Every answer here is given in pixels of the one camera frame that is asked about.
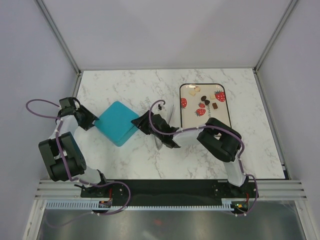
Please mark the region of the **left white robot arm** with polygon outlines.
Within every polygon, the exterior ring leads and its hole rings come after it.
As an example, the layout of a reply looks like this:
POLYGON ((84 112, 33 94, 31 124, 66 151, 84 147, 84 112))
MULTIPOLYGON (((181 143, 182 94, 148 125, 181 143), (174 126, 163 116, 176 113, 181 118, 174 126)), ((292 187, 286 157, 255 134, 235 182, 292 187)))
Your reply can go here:
POLYGON ((92 192, 98 197, 105 197, 110 186, 104 174, 87 166, 74 137, 77 128, 87 131, 95 126, 99 118, 75 97, 60 99, 59 106, 54 132, 38 144, 50 179, 54 182, 80 182, 92 187, 92 192))

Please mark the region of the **teal chocolate box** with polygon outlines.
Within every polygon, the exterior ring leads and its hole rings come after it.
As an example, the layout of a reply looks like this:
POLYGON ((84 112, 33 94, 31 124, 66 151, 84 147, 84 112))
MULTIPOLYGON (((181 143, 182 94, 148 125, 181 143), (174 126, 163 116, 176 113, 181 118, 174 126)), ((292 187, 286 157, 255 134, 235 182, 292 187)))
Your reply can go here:
POLYGON ((101 132, 114 145, 116 145, 117 147, 121 147, 127 142, 127 140, 129 140, 129 138, 131 138, 134 135, 134 133, 137 130, 138 129, 136 127, 132 127, 130 129, 108 128, 108 129, 102 130, 101 132))

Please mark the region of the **teal box lid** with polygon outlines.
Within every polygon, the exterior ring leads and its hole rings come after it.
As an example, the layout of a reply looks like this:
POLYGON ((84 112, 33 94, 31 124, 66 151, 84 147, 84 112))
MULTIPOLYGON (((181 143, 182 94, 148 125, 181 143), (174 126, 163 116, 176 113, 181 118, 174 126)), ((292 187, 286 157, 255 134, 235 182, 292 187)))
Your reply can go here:
POLYGON ((138 114, 119 101, 113 102, 94 122, 95 127, 102 133, 105 129, 130 129, 135 127, 131 120, 138 114))

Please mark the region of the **metal serving tongs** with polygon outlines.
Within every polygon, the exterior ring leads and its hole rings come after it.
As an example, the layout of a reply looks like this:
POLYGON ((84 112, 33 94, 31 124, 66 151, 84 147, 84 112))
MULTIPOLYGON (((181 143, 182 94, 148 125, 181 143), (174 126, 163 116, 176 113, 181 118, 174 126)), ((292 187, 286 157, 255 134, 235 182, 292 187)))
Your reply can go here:
MULTIPOLYGON (((169 105, 164 105, 163 103, 157 103, 153 108, 152 112, 154 114, 159 114, 168 124, 171 122, 173 113, 174 113, 175 105, 174 104, 169 104, 169 105), (158 111, 157 107, 158 105, 163 105, 164 110, 158 111)), ((163 143, 156 137, 154 136, 154 141, 155 141, 155 146, 157 150, 160 150, 163 146, 163 143)))

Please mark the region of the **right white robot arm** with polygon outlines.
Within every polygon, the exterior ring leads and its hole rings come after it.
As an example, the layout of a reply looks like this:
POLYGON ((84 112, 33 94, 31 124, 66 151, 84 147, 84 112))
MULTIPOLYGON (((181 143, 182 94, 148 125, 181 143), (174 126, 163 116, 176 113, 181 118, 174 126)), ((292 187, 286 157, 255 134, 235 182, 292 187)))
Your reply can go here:
POLYGON ((202 145, 216 159, 223 162, 229 182, 228 191, 233 197, 241 197, 247 191, 240 156, 244 150, 241 135, 212 117, 203 125, 191 128, 170 126, 160 114, 150 110, 133 119, 131 123, 146 135, 153 135, 170 149, 202 145))

